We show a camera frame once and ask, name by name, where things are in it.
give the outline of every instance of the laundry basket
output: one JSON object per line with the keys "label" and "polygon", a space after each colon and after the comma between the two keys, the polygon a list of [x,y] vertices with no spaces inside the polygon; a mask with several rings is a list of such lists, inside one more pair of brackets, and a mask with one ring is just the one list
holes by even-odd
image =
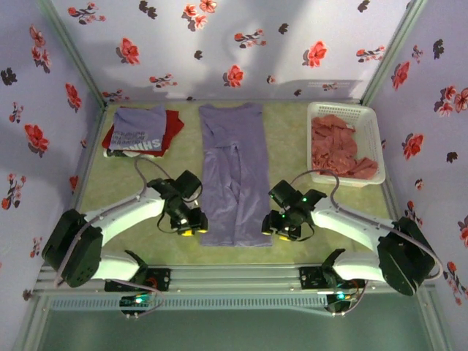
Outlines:
{"label": "laundry basket", "polygon": [[[312,119],[333,114],[355,128],[353,138],[358,144],[357,158],[368,157],[377,162],[377,172],[372,179],[354,179],[339,177],[340,185],[363,187],[369,184],[381,184],[385,180],[382,146],[380,144],[377,116],[369,107],[333,102],[313,102],[307,108],[307,169],[312,169]],[[310,173],[317,183],[334,184],[331,175]]]}

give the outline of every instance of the gray t-shirt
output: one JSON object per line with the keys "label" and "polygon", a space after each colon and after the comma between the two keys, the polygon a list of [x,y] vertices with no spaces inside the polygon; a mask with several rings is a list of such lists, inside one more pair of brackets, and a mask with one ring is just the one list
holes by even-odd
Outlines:
{"label": "gray t-shirt", "polygon": [[166,131],[163,105],[150,110],[120,107],[114,115],[111,150],[161,151]]}

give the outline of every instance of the pink cloth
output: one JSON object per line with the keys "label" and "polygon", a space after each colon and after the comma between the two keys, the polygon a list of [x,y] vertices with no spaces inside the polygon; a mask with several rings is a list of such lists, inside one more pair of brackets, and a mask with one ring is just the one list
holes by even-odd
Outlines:
{"label": "pink cloth", "polygon": [[377,162],[356,159],[358,146],[352,139],[355,130],[335,115],[312,120],[312,164],[345,178],[370,179],[377,172]]}

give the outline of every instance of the lavender clothing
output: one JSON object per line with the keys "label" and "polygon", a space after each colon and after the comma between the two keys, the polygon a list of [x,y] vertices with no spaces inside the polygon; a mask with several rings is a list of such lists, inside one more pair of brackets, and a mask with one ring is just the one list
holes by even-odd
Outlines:
{"label": "lavender clothing", "polygon": [[166,131],[166,110],[120,107],[114,115],[111,150],[161,151]]}
{"label": "lavender clothing", "polygon": [[268,153],[262,105],[199,109],[203,136],[204,246],[271,246],[262,234],[270,212]]}

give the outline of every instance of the floral wallpaper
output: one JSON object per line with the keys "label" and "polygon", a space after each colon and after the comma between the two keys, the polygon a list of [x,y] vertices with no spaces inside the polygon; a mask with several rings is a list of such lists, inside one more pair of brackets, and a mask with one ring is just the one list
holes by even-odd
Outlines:
{"label": "floral wallpaper", "polygon": [[79,186],[99,107],[35,0],[5,4],[0,29],[0,350],[8,351],[43,244]]}
{"label": "floral wallpaper", "polygon": [[403,213],[446,264],[437,291],[455,350],[468,345],[467,11],[465,1],[428,1],[371,103]]}
{"label": "floral wallpaper", "polygon": [[360,99],[409,4],[51,2],[109,102]]}

